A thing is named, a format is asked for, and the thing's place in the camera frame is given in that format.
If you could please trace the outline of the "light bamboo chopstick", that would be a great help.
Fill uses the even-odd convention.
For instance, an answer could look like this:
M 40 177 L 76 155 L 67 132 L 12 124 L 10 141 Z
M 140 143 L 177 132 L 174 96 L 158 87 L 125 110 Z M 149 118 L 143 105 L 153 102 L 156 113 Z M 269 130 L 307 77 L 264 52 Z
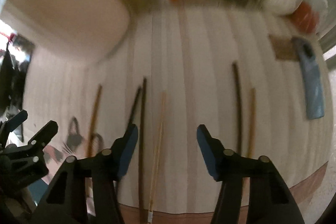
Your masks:
M 95 133 L 95 128 L 96 128 L 96 122 L 97 122 L 98 108 L 99 108 L 99 104 L 100 104 L 101 92 L 102 92 L 102 85 L 99 84 L 98 89 L 97 89 L 97 93 L 96 93 L 96 98 L 95 98 L 95 101 L 94 101 L 90 127 L 89 127 L 89 131 L 88 131 L 88 143 L 87 143 L 87 149 L 86 149 L 86 157 L 92 157 L 92 146 L 93 146 L 92 143 L 93 143 L 93 138 L 94 138 L 94 133 Z

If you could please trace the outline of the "light wooden chopstick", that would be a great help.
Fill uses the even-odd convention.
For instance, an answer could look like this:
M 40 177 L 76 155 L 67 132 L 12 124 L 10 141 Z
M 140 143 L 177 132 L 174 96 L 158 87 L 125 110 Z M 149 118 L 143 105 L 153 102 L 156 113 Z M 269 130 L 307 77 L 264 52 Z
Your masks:
M 250 122 L 249 122 L 249 138 L 247 157 L 252 158 L 255 145 L 255 128 L 256 128 L 256 89 L 251 89 L 251 105 L 250 105 Z

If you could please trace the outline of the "dark brown chopstick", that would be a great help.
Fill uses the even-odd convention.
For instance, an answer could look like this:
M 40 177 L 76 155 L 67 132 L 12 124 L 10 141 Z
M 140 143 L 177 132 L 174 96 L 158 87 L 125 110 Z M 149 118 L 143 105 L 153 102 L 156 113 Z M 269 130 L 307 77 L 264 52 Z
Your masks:
M 143 145 L 145 131 L 145 113 L 146 113 L 146 90 L 147 79 L 143 78 L 142 94 L 141 94 L 141 116 L 139 127 L 139 152 L 138 152 L 138 205 L 139 205 L 139 223 L 144 223 L 143 220 Z

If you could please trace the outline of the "striped cat table mat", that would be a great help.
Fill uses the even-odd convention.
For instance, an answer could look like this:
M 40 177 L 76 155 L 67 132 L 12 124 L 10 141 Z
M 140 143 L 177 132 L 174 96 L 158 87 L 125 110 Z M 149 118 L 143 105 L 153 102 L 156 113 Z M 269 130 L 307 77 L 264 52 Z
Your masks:
M 271 14 L 216 7 L 171 8 L 138 17 L 108 59 L 80 67 L 37 47 L 29 66 L 23 107 L 30 138 L 48 121 L 59 131 L 46 148 L 52 177 L 70 154 L 85 156 L 98 87 L 102 95 L 96 132 L 103 147 L 122 136 L 137 88 L 147 80 L 143 171 L 134 154 L 122 179 L 119 202 L 125 220 L 138 221 L 138 199 L 148 202 L 153 156 L 163 125 L 156 223 L 207 223 L 221 185 L 209 175 L 197 142 L 197 127 L 229 149 L 238 142 L 237 99 L 232 64 L 237 63 L 243 101 L 242 153 L 249 147 L 251 99 L 256 101 L 253 158 L 267 155 L 299 205 L 306 223 L 319 212 L 312 199 L 325 176 L 333 135 L 333 103 L 321 47 L 309 37 L 325 94 L 325 115 L 308 120 L 300 65 L 277 59 L 269 37 L 297 36 Z

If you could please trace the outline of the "blue smartphone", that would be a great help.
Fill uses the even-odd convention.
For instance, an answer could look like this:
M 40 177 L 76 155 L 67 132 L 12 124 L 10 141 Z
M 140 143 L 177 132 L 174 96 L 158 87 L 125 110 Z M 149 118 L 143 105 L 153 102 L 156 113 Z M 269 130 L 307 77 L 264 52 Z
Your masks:
M 298 55 L 301 68 L 307 119 L 322 118 L 325 115 L 323 84 L 313 47 L 308 40 L 297 36 L 292 37 L 291 42 Z

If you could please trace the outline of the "brown label card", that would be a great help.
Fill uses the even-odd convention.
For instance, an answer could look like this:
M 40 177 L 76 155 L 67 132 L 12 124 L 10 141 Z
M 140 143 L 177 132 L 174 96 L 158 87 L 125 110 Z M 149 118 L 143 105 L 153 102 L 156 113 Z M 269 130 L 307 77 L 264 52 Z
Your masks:
M 298 54 L 290 38 L 269 35 L 269 39 L 277 60 L 299 61 Z

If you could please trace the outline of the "cream utensil holder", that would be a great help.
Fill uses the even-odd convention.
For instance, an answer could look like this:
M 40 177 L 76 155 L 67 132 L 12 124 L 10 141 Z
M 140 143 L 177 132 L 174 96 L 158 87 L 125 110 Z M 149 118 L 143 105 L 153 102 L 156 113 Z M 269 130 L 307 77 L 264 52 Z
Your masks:
M 1 19 L 36 46 L 77 64 L 103 59 L 130 23 L 122 0 L 6 0 Z

